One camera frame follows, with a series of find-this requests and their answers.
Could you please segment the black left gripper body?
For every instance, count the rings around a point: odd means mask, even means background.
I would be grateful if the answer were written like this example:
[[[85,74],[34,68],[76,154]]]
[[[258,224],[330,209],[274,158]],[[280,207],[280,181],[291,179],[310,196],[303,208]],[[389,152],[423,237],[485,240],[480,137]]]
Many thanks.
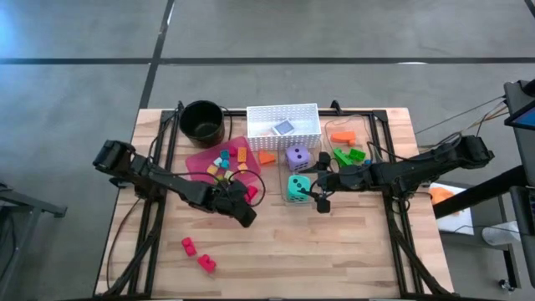
[[[206,197],[206,211],[219,214],[246,214],[250,206],[245,200],[247,188],[240,181],[234,181],[228,186],[208,187]]]

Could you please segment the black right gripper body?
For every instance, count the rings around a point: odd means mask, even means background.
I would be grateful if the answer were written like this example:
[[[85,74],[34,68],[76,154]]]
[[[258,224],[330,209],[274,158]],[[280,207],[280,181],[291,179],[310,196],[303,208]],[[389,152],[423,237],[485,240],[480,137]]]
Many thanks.
[[[370,165],[343,166],[338,172],[328,171],[331,156],[324,151],[318,155],[318,187],[324,193],[336,191],[368,191]]]

